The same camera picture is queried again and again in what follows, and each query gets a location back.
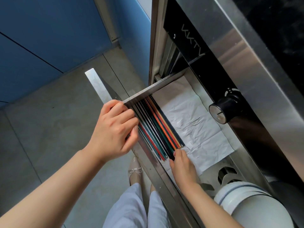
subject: blue wall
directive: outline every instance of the blue wall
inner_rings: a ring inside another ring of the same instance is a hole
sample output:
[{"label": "blue wall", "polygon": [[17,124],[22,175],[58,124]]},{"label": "blue wall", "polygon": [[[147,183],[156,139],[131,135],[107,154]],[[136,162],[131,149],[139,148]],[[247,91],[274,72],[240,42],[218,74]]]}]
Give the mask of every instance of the blue wall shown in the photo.
[{"label": "blue wall", "polygon": [[111,42],[93,0],[0,0],[0,32],[62,72]]},{"label": "blue wall", "polygon": [[12,102],[62,75],[1,34],[0,48],[0,101]]},{"label": "blue wall", "polygon": [[148,86],[151,21],[137,0],[106,0],[119,42]]}]

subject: beige flat shoe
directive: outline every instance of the beige flat shoe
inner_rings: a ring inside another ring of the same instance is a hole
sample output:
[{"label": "beige flat shoe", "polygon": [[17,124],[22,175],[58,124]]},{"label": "beige flat shoe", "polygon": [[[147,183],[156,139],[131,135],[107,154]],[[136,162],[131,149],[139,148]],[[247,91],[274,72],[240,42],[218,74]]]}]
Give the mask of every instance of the beige flat shoe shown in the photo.
[{"label": "beige flat shoe", "polygon": [[136,182],[141,184],[141,166],[136,157],[134,157],[130,163],[128,176],[129,176],[130,186]]}]

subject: hand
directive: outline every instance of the hand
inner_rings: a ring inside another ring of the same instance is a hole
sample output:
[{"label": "hand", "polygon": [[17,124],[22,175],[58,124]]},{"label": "hand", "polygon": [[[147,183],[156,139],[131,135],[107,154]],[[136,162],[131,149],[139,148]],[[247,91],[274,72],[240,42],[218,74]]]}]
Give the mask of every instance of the hand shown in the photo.
[{"label": "hand", "polygon": [[196,184],[196,169],[183,149],[177,149],[173,155],[175,156],[175,161],[169,160],[170,167],[177,186],[184,194],[189,186]]},{"label": "hand", "polygon": [[111,100],[103,105],[93,135],[83,150],[105,163],[128,153],[137,141],[138,118],[134,111],[121,101]]}]

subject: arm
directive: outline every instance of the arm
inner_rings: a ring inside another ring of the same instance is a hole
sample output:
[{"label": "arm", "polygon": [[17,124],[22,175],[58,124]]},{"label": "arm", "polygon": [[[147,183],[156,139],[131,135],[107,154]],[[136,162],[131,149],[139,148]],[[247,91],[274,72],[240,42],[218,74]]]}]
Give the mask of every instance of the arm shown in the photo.
[{"label": "arm", "polygon": [[184,150],[174,152],[175,161],[170,159],[174,179],[181,192],[193,206],[206,228],[242,228],[220,207],[201,186],[196,183],[196,170]]},{"label": "arm", "polygon": [[134,112],[122,102],[112,100],[104,104],[88,145],[4,214],[0,227],[61,227],[101,167],[128,153],[137,142],[137,124]]}]

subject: person's left hand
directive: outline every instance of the person's left hand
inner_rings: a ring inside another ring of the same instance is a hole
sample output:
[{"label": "person's left hand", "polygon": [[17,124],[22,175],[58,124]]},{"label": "person's left hand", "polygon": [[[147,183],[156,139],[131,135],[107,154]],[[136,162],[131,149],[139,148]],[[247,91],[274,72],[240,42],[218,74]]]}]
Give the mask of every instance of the person's left hand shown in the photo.
[{"label": "person's left hand", "polygon": [[128,153],[137,141],[138,118],[134,111],[121,101],[111,100],[103,105],[93,135],[83,150],[105,163]]}]

